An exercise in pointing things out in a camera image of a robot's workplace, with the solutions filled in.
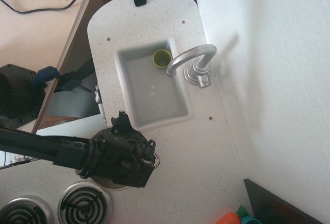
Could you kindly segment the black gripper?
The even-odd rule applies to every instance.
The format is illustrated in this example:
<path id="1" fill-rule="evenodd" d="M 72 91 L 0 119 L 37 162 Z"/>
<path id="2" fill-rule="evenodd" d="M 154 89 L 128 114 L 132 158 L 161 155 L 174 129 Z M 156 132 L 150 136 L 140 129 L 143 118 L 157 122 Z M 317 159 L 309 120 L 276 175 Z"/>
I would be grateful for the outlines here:
<path id="1" fill-rule="evenodd" d="M 86 160 L 76 174 L 81 178 L 111 180 L 114 184 L 145 187 L 155 169 L 156 143 L 134 132 L 128 114 L 119 111 L 111 118 L 112 128 L 88 140 Z"/>

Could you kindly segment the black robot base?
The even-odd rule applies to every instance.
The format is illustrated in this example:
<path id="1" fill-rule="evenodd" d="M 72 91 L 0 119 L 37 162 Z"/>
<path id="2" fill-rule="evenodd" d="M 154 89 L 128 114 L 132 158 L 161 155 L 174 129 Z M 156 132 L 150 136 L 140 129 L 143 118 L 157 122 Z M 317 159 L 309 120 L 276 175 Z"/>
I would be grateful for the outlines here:
<path id="1" fill-rule="evenodd" d="M 1 127 L 16 129 L 38 117 L 46 83 L 33 85 L 36 72 L 7 64 L 1 67 Z"/>

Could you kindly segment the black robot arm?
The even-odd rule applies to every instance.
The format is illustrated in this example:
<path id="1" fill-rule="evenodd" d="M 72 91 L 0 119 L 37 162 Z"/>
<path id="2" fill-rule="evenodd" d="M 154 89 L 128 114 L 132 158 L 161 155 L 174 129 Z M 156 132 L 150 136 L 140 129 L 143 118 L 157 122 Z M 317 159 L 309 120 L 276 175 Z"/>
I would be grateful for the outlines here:
<path id="1" fill-rule="evenodd" d="M 1 150 L 73 168 L 83 179 L 98 177 L 115 184 L 145 187 L 155 168 L 155 141 L 135 130 L 124 111 L 111 123 L 111 128 L 91 139 L 1 128 Z"/>

